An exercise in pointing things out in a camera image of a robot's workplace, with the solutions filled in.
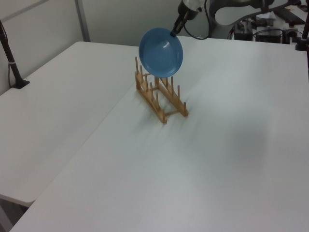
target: blue bowl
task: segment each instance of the blue bowl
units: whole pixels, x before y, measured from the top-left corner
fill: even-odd
[[[156,77],[174,75],[183,62],[183,47],[177,37],[166,28],[153,28],[146,32],[139,45],[140,61]]]

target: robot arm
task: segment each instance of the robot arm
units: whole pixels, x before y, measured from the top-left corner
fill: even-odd
[[[295,0],[210,0],[210,16],[216,23],[231,25],[258,14],[265,14],[277,7],[291,5]],[[182,0],[178,6],[179,17],[170,33],[176,36],[187,20],[192,20],[202,11],[204,0]]]

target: white wall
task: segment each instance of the white wall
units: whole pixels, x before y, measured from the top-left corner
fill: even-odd
[[[6,7],[11,9],[11,3],[6,4],[9,1],[14,0],[1,1],[2,11]],[[83,40],[74,0],[48,0],[3,22],[3,26],[23,78],[73,43]],[[9,89],[7,72],[8,61],[1,46],[0,95]]]
[[[91,42],[138,46],[154,27],[172,30],[181,0],[82,0]],[[188,30],[205,37],[205,13],[187,22]],[[187,35],[183,30],[180,35]]]

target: white table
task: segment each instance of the white table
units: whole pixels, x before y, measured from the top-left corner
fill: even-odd
[[[307,54],[181,42],[189,116],[163,125],[133,85],[12,232],[309,230]]]
[[[0,198],[37,199],[134,83],[136,53],[79,42],[0,96]]]

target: black stand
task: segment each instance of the black stand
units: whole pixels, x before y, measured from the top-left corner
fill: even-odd
[[[4,52],[6,54],[6,57],[9,61],[9,64],[11,66],[12,72],[15,76],[15,85],[12,86],[12,88],[18,88],[21,89],[24,86],[26,86],[27,84],[29,84],[29,81],[25,81],[21,78],[20,73],[18,71],[17,65],[15,63],[13,54],[11,52],[11,49],[9,47],[9,42],[8,42],[8,38],[6,37],[6,33],[4,30],[4,27],[0,21],[0,40],[1,40],[1,44],[3,46]]]
[[[295,50],[307,51],[307,46],[309,44],[308,32],[309,32],[309,14],[307,15],[302,37],[297,37],[297,44],[295,46]]]

